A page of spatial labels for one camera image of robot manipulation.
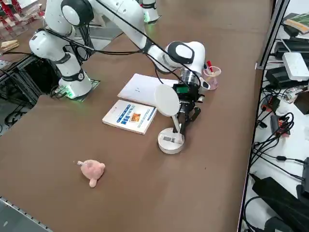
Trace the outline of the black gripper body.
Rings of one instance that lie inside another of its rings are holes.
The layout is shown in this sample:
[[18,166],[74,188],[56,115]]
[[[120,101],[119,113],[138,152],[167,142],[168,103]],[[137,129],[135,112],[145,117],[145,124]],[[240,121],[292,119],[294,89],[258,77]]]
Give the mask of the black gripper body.
[[192,111],[196,103],[203,103],[205,95],[199,93],[196,84],[174,84],[172,87],[180,101],[179,111]]

